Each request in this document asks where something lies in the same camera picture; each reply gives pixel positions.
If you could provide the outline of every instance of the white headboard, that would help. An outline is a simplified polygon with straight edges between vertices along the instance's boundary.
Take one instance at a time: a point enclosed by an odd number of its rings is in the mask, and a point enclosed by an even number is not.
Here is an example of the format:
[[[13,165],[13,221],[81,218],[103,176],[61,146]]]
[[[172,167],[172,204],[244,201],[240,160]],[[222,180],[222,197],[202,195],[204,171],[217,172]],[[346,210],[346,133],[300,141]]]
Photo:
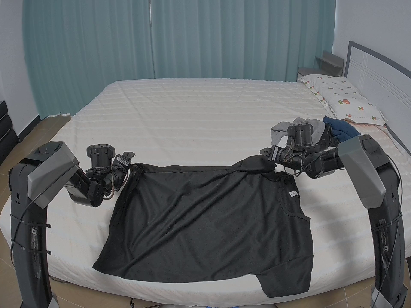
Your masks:
[[[388,130],[410,153],[411,71],[350,41],[344,76],[378,107],[387,120]]]

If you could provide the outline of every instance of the curtain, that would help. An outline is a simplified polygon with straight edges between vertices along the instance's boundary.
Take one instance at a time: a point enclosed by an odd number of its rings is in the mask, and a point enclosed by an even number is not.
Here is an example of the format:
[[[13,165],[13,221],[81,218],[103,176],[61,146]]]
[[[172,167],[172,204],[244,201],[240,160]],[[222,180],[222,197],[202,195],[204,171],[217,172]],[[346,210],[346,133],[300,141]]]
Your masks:
[[[43,118],[142,78],[295,81],[331,51],[335,0],[24,0],[23,41]]]
[[[117,80],[154,77],[149,0],[24,0],[23,41],[41,118],[74,115]]]
[[[331,51],[335,0],[151,0],[156,78],[295,81]]]

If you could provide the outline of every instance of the black furniture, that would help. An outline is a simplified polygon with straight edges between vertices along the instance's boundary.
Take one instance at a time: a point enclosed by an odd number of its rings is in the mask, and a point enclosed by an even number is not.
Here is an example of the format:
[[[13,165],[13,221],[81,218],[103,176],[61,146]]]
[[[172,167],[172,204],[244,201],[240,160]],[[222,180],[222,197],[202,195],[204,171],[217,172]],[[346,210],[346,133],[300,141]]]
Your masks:
[[[319,69],[313,67],[299,67],[297,79],[309,74],[323,74],[330,76],[342,75],[344,59],[324,50],[321,57],[315,57],[315,61]]]
[[[3,163],[18,143],[18,137],[13,130],[12,120],[7,113],[6,102],[2,101],[0,103],[0,164]]]

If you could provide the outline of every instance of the gray cloth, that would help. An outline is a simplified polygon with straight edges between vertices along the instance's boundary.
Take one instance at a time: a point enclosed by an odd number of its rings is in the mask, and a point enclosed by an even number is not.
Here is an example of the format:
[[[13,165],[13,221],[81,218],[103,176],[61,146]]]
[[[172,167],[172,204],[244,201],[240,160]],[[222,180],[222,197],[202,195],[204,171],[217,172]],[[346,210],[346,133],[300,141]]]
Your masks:
[[[326,124],[320,120],[302,119],[297,117],[293,123],[291,122],[280,122],[271,128],[271,146],[278,145],[281,138],[287,136],[287,130],[289,126],[299,125],[299,124],[311,124],[314,128],[314,133],[312,134],[312,142],[314,144],[318,143],[321,136],[323,135]]]

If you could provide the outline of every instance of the floral pillow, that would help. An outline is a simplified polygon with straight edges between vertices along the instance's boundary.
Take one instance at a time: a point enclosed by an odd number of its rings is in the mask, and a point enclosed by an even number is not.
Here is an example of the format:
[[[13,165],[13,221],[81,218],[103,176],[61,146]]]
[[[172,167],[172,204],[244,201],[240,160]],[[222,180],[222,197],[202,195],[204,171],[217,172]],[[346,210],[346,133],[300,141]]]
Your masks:
[[[300,79],[335,119],[382,126],[385,119],[347,80],[340,76],[310,74]]]

